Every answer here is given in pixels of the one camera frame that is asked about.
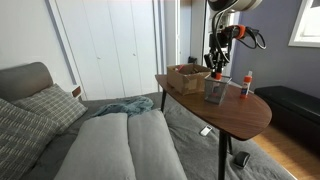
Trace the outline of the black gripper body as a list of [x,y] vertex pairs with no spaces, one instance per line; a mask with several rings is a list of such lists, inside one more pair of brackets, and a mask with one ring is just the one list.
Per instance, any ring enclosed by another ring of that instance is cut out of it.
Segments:
[[232,40],[237,37],[238,30],[235,26],[228,26],[219,31],[217,28],[212,29],[209,36],[210,50],[207,54],[212,55],[215,65],[218,63],[218,57],[223,57],[225,65],[230,62],[230,51]]

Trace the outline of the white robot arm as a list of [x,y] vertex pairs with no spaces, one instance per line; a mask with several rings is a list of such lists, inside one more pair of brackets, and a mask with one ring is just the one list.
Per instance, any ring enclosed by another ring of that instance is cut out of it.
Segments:
[[232,41],[238,40],[250,49],[266,48],[266,43],[258,29],[244,25],[230,25],[229,16],[236,11],[256,8],[262,0],[207,0],[214,12],[209,35],[209,53],[204,55],[211,76],[218,78],[223,68],[230,62]]

